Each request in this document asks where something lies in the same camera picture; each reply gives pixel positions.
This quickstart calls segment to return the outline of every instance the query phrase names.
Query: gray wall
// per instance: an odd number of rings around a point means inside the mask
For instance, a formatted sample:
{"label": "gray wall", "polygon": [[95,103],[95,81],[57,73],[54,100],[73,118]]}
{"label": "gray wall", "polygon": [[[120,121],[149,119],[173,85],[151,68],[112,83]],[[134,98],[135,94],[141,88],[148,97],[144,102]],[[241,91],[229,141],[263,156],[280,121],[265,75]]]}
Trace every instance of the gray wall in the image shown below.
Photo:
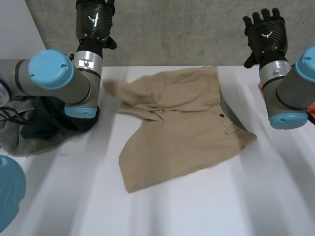
{"label": "gray wall", "polygon": [[[26,0],[50,49],[76,50],[76,0]],[[250,54],[242,17],[278,7],[286,20],[287,58],[315,44],[313,0],[117,0],[104,65],[242,65]]]}

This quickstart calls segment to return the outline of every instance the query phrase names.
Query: carbon fiber glove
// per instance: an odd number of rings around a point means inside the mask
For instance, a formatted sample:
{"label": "carbon fiber glove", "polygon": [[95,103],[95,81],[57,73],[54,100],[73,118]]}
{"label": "carbon fiber glove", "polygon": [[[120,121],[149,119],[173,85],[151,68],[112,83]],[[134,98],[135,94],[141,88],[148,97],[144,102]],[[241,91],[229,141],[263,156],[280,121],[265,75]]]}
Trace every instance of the carbon fiber glove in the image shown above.
{"label": "carbon fiber glove", "polygon": [[278,51],[283,56],[287,52],[285,21],[280,16],[279,10],[273,8],[273,16],[270,16],[268,9],[262,9],[261,13],[263,20],[258,12],[252,14],[254,24],[250,17],[243,17],[246,26],[245,35],[248,37],[248,45],[252,50],[252,54],[244,63],[246,68],[259,64],[269,52]]}
{"label": "carbon fiber glove", "polygon": [[115,0],[77,0],[76,33],[79,41],[89,38],[103,48],[116,49],[116,42],[109,36],[115,14]]}

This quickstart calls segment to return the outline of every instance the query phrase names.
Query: robotic hand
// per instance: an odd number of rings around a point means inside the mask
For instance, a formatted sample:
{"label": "robotic hand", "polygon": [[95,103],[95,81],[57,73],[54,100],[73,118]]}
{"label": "robotic hand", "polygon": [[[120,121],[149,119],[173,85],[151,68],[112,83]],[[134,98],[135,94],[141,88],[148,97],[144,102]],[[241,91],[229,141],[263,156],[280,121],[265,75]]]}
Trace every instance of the robotic hand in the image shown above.
{"label": "robotic hand", "polygon": [[285,58],[287,37],[284,19],[277,8],[252,14],[245,22],[245,35],[252,54],[244,63],[251,68],[259,64],[259,77],[270,124],[275,129],[303,126],[306,109],[315,101],[315,47],[309,48],[291,67]]}
{"label": "robotic hand", "polygon": [[65,102],[64,113],[94,118],[102,73],[102,49],[116,49],[109,36],[114,0],[77,0],[76,33],[80,45],[71,61],[56,50],[31,60],[0,60],[0,109],[16,96],[53,96]]}

